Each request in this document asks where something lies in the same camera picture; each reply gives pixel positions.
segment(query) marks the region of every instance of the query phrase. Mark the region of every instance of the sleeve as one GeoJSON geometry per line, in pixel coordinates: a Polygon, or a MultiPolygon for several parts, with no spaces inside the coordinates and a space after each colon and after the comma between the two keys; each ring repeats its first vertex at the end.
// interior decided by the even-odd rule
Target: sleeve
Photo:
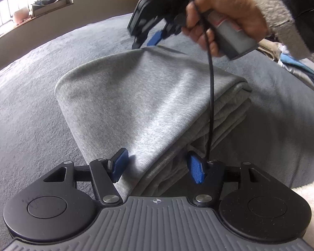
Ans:
{"type": "Polygon", "coordinates": [[[314,53],[314,0],[255,0],[268,27],[296,59],[314,53]]]}

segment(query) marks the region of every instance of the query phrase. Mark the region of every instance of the black cable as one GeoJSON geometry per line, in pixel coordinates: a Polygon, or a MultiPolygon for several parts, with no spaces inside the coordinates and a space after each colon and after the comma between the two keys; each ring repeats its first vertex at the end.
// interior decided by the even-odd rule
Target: black cable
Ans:
{"type": "Polygon", "coordinates": [[[213,130],[214,130],[214,71],[213,71],[213,61],[212,55],[209,49],[209,42],[207,36],[207,30],[209,27],[207,26],[207,22],[204,21],[204,17],[199,11],[197,5],[195,4],[194,0],[188,0],[189,2],[193,2],[193,5],[196,9],[196,12],[200,18],[199,22],[203,29],[203,34],[205,36],[206,48],[207,48],[207,55],[208,55],[208,63],[209,63],[209,72],[210,72],[210,121],[209,121],[209,133],[208,133],[208,142],[207,142],[207,152],[206,152],[206,159],[209,160],[210,153],[211,153],[211,145],[213,139],[213,130]]]}

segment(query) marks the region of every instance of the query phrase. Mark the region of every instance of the gray ribbed platform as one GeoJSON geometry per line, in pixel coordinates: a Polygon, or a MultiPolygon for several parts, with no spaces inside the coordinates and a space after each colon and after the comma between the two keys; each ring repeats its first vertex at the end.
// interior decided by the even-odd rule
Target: gray ribbed platform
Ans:
{"type": "Polygon", "coordinates": [[[185,197],[129,197],[103,209],[95,223],[76,238],[34,246],[14,240],[4,251],[311,251],[301,239],[279,245],[238,238],[211,209],[197,208],[185,197]]]}

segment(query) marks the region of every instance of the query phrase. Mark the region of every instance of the gray fabric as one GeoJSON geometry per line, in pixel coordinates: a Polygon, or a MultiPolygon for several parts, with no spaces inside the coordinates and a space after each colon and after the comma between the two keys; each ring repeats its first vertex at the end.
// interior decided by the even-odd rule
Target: gray fabric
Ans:
{"type": "MultiPolygon", "coordinates": [[[[10,197],[62,161],[85,163],[54,87],[83,63],[129,50],[129,19],[67,33],[0,72],[0,247],[10,240],[2,220],[10,197]]],[[[161,44],[207,62],[207,54],[181,34],[161,44]]],[[[214,157],[229,165],[252,161],[290,187],[314,181],[314,91],[257,51],[232,62],[214,59],[214,65],[245,77],[253,89],[247,117],[215,147],[214,157]]]]}
{"type": "MultiPolygon", "coordinates": [[[[244,119],[251,89],[244,78],[219,68],[214,75],[216,144],[244,119]]],[[[186,146],[207,144],[209,77],[205,63],[147,47],[70,71],[55,94],[86,162],[128,149],[131,163],[116,183],[126,199],[161,195],[173,183],[170,174],[177,180],[186,173],[186,146]]]]}

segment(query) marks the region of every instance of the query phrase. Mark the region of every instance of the white wall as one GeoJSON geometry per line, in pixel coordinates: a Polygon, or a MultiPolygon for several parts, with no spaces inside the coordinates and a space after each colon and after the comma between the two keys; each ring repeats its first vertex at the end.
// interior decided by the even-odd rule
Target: white wall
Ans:
{"type": "Polygon", "coordinates": [[[0,38],[0,70],[75,28],[132,12],[138,0],[73,0],[74,4],[16,27],[0,38]]]}

